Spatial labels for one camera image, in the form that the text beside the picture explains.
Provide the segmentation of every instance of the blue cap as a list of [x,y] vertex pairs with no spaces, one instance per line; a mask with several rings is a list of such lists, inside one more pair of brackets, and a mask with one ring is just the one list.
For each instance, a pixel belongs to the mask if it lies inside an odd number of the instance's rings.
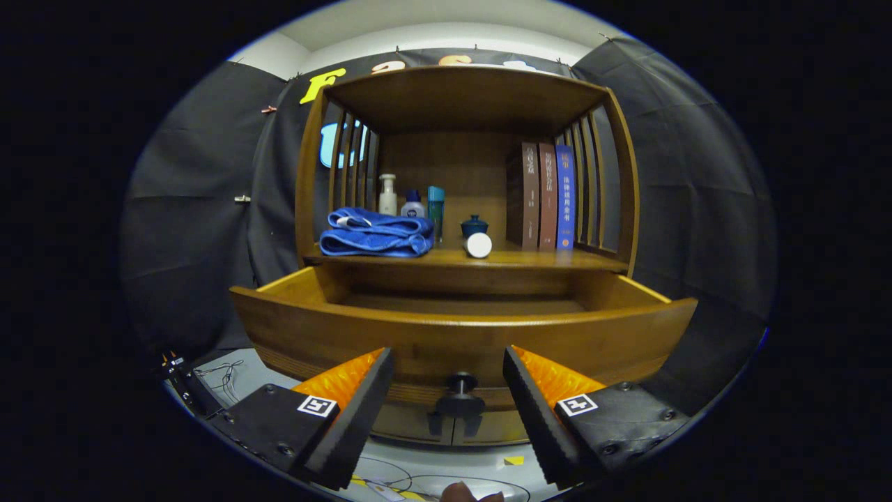
[[443,202],[446,200],[446,191],[440,187],[427,187],[427,202]]

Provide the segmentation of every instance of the wooden cabinet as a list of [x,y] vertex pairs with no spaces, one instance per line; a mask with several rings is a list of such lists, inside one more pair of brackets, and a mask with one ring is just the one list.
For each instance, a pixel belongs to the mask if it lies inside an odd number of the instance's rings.
[[[441,246],[419,258],[321,254],[312,228],[313,187],[320,129],[331,105],[340,120],[332,165],[339,154],[354,162],[331,170],[327,207],[374,210],[379,172],[396,174],[402,188],[443,187]],[[618,160],[617,249],[606,249],[599,232],[605,215],[596,201],[605,187],[598,183],[600,151],[591,152],[598,137],[593,114],[600,108]],[[580,134],[581,128],[590,134]],[[575,249],[523,252],[505,240],[504,161],[521,141],[556,138],[576,152]],[[360,144],[364,155],[356,154]],[[637,247],[637,174],[625,120],[609,89],[475,66],[347,81],[320,91],[297,172],[301,269],[257,290],[232,288],[235,307],[264,363],[300,380],[392,347],[393,385],[374,433],[466,445],[525,440],[501,376],[505,346],[527,348],[608,385],[634,381],[659,369],[696,308],[695,299],[670,301],[629,279]],[[471,213],[490,224],[493,251],[483,260],[460,248],[459,223]],[[460,427],[453,434],[454,423],[434,436],[427,414],[457,371],[480,381],[474,393],[487,412],[473,438],[462,438]]]

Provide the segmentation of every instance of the book spine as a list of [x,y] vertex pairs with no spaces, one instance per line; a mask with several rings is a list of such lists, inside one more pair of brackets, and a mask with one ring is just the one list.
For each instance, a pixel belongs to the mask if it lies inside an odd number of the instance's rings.
[[539,249],[554,249],[558,232],[558,163],[555,147],[539,144]]
[[573,249],[576,241],[576,193],[573,150],[566,145],[555,146],[557,158],[557,249]]
[[539,245],[539,156],[535,143],[523,143],[524,158],[524,235],[521,249],[535,250]]

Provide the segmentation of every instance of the blue book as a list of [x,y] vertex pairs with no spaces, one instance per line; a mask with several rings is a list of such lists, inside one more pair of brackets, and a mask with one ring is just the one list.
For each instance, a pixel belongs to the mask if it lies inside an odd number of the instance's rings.
[[557,159],[557,249],[573,249],[576,241],[576,166],[573,149],[555,145]]

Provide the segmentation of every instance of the cabinet top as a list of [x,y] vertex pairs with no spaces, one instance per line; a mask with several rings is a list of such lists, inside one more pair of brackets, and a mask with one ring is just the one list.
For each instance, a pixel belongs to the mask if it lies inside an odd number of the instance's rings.
[[366,75],[323,92],[378,134],[481,130],[557,136],[611,91],[543,72],[469,64]]

